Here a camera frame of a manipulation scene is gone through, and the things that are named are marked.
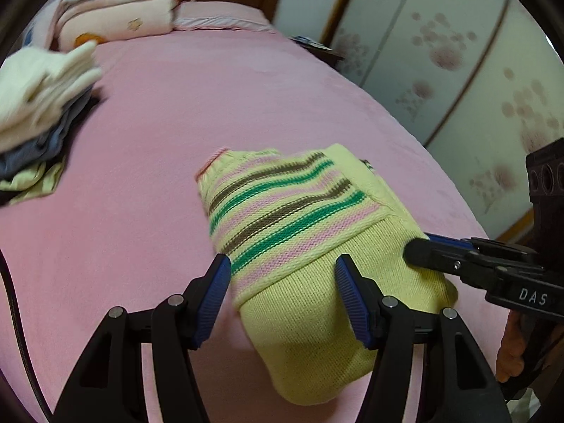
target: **blue folded garment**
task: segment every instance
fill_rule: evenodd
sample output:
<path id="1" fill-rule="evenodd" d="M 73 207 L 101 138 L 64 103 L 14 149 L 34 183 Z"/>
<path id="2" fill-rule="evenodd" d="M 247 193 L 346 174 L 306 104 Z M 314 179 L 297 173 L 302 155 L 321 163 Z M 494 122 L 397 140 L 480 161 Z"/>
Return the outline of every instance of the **blue folded garment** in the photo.
<path id="1" fill-rule="evenodd" d="M 14 175 L 31 164 L 46 162 L 57 156 L 63 149 L 72 121 L 84 109 L 92 87 L 84 90 L 63 106 L 59 122 L 43 134 L 26 141 L 20 146 L 0 154 L 0 180 L 12 179 Z"/>

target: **human hand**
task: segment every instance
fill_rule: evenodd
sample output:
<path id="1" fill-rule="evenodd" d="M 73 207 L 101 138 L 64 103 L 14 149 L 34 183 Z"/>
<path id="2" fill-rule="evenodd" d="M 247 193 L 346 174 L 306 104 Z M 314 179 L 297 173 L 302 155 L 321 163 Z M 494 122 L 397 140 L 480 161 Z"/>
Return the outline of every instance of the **human hand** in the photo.
<path id="1" fill-rule="evenodd" d="M 527 344 L 521 332 L 521 314 L 511 310 L 507 317 L 501 346 L 497 352 L 495 375 L 497 381 L 505 383 L 509 377 L 517 377 L 523 372 L 525 363 L 523 353 Z"/>

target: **pink pillow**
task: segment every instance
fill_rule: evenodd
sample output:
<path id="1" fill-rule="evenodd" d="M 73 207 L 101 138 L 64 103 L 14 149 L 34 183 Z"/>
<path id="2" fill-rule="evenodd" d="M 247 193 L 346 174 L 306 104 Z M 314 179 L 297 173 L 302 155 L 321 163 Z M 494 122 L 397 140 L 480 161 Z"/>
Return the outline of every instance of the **pink pillow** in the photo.
<path id="1" fill-rule="evenodd" d="M 174 29 L 276 32 L 260 9 L 226 1 L 185 1 L 178 6 Z"/>

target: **blue gripper pad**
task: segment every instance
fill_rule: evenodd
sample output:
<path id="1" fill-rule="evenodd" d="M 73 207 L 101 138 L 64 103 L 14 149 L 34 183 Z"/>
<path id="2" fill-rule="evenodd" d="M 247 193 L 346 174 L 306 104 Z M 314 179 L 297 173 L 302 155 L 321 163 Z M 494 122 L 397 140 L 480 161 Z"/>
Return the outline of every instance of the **blue gripper pad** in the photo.
<path id="1" fill-rule="evenodd" d="M 350 256 L 340 256 L 335 264 L 337 288 L 356 339 L 361 341 L 365 348 L 371 350 L 376 345 L 376 339 L 370 329 L 370 306 L 373 306 L 374 302 L 377 304 L 377 301 L 366 300 L 370 299 L 368 294 L 363 297 L 362 289 L 357 286 L 358 278 L 362 276 Z"/>
<path id="2" fill-rule="evenodd" d="M 201 290 L 205 293 L 197 308 L 196 332 L 192 337 L 196 348 L 210 338 L 230 281 L 231 262 L 227 256 L 218 255 L 201 283 L 204 286 Z"/>
<path id="3" fill-rule="evenodd" d="M 425 235 L 428 236 L 430 241 L 435 243 L 440 243 L 449 246 L 456 246 L 458 248 L 464 248 L 468 250 L 475 250 L 474 245 L 472 245 L 470 242 L 466 242 L 463 240 L 456 240 L 456 238 L 443 237 L 442 235 L 435 235 L 432 233 L 425 233 Z"/>

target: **green stripe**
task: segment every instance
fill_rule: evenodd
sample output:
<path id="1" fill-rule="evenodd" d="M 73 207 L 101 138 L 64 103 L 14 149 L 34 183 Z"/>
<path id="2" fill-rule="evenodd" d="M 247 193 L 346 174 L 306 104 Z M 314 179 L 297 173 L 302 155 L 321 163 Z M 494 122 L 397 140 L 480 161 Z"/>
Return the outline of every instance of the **green stripe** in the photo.
<path id="1" fill-rule="evenodd" d="M 215 228 L 217 227 L 219 221 L 221 221 L 221 218 L 224 217 L 229 212 L 230 209 L 236 207 L 241 202 L 250 199 L 251 197 L 256 196 L 257 194 L 260 194 L 265 190 L 281 188 L 283 186 L 289 186 L 292 184 L 302 184 L 311 181 L 316 176 L 318 176 L 323 170 L 325 170 L 327 167 L 331 165 L 333 165 L 332 161 L 325 161 L 322 164 L 315 167 L 310 173 L 306 173 L 305 175 L 294 176 L 292 178 L 287 178 L 283 180 L 276 180 L 267 183 L 257 184 L 256 186 L 253 186 L 252 188 L 246 190 L 245 192 L 241 192 L 238 196 L 232 197 L 226 202 L 226 204 L 223 207 L 219 209 L 219 211 L 214 215 L 214 217 L 210 221 L 210 235 L 213 234 L 213 232 L 215 231 Z"/>
<path id="2" fill-rule="evenodd" d="M 366 196 L 363 192 L 356 191 L 351 197 L 346 200 L 320 207 L 317 210 L 314 210 L 311 213 L 308 213 L 307 215 L 301 217 L 297 221 L 288 224 L 269 237 L 266 237 L 253 246 L 250 246 L 247 251 L 245 251 L 241 254 L 241 256 L 235 259 L 231 264 L 231 274 L 236 274 L 252 260 L 256 259 L 266 251 L 284 243 L 285 241 L 290 240 L 298 233 L 309 229 L 325 218 L 362 202 L 362 200 L 364 200 L 365 198 Z"/>

